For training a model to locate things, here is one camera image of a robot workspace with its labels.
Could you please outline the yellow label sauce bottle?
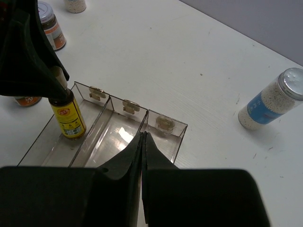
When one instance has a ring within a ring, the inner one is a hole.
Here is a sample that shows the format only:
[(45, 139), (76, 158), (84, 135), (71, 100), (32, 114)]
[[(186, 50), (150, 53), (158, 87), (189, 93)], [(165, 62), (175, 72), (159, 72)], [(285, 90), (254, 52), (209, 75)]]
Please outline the yellow label sauce bottle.
[(54, 66), (50, 68), (50, 71), (67, 92), (64, 99), (48, 99), (54, 116), (64, 137), (71, 140), (79, 139), (85, 135), (87, 126), (74, 93), (68, 88), (67, 80), (60, 67)]

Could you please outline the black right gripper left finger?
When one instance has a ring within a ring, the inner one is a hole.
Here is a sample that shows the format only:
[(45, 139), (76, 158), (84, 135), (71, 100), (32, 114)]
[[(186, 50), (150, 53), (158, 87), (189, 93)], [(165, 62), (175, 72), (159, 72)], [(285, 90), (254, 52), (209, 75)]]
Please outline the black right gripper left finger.
[(83, 168), (91, 174), (90, 192), (81, 226), (135, 227), (138, 219), (143, 133), (104, 164)]

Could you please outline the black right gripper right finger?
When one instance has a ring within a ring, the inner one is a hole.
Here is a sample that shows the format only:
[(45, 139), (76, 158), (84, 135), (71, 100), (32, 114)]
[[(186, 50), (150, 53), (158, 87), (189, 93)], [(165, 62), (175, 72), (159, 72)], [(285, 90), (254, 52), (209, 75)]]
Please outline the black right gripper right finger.
[(150, 133), (144, 133), (142, 152), (145, 222), (150, 227), (188, 227), (189, 187), (183, 172), (158, 149)]

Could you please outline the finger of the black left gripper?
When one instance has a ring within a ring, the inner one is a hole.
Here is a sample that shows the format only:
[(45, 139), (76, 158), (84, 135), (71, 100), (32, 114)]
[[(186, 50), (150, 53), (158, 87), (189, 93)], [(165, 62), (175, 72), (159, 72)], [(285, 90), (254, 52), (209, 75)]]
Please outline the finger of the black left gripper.
[(39, 78), (37, 54), (33, 45), (33, 20), (17, 9), (1, 31), (0, 93), (3, 96), (40, 96), (64, 99), (67, 92), (55, 78)]
[(37, 67), (39, 78), (44, 80), (54, 80), (51, 75), (50, 68), (58, 66), (63, 70), (64, 76), (68, 81), (70, 76), (61, 61), (56, 55), (56, 51), (50, 45), (40, 21), (37, 3), (39, 0), (33, 1), (33, 45), (37, 54)]

